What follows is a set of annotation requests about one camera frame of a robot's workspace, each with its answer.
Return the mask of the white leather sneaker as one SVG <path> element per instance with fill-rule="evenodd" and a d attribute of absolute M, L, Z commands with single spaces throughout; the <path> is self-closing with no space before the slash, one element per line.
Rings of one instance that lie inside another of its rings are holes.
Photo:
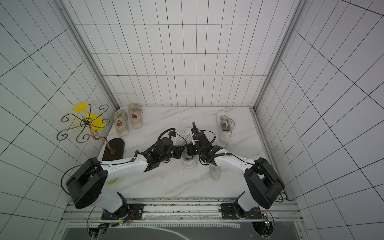
<path fill-rule="evenodd" d="M 219 140 L 221 143 L 227 144 L 230 141 L 235 121 L 228 117 L 225 111 L 217 113 L 217 124 L 219 126 Z"/>
<path fill-rule="evenodd" d="M 193 150 L 193 137 L 192 137 L 192 128 L 187 127 L 183 134 L 183 145 L 185 145 L 184 151 L 182 152 L 182 159 L 184 161 L 184 166 L 187 169 L 193 169 L 196 166 L 195 155 L 189 154 L 189 149 Z"/>

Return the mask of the grey shoe insole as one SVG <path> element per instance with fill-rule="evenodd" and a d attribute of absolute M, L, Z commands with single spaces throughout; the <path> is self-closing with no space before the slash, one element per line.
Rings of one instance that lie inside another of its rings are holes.
<path fill-rule="evenodd" d="M 209 169 L 210 169 L 211 178 L 213 180 L 218 180 L 220 178 L 220 174 L 221 174 L 220 167 L 216 166 L 216 165 L 213 165 L 213 164 L 210 164 L 209 165 Z"/>

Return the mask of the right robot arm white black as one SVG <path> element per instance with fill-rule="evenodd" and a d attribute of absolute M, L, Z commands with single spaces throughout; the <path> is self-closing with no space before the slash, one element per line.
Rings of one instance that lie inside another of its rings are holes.
<path fill-rule="evenodd" d="M 268 210 L 285 189 L 283 180 L 264 158 L 251 162 L 238 157 L 220 146 L 214 146 L 203 131 L 192 132 L 192 144 L 204 165 L 229 169 L 244 177 L 248 190 L 235 201 L 243 212 L 256 207 Z"/>

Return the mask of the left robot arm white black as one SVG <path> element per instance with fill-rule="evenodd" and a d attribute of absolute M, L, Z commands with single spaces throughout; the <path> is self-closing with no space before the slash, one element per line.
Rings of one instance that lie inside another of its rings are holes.
<path fill-rule="evenodd" d="M 91 158 L 66 181 L 68 193 L 77 209 L 94 206 L 116 214 L 127 209 L 128 204 L 122 194 L 105 188 L 107 182 L 151 171 L 172 158 L 180 159 L 185 147 L 174 145 L 173 139 L 161 138 L 146 151 L 136 151 L 130 158 L 102 162 Z"/>

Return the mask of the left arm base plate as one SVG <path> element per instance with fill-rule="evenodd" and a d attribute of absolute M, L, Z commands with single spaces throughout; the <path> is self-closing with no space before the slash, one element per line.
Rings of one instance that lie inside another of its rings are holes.
<path fill-rule="evenodd" d="M 103 210 L 101 219 L 112 221 L 140 220 L 143 215 L 144 206 L 144 204 L 123 204 L 123 206 L 114 213 Z"/>

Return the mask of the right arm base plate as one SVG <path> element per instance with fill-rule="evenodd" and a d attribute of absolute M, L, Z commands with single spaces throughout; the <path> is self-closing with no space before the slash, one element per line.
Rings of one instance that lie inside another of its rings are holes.
<path fill-rule="evenodd" d="M 218 207 L 223 220 L 261 220 L 262 215 L 259 208 L 249 211 L 243 210 L 238 204 L 221 204 Z"/>

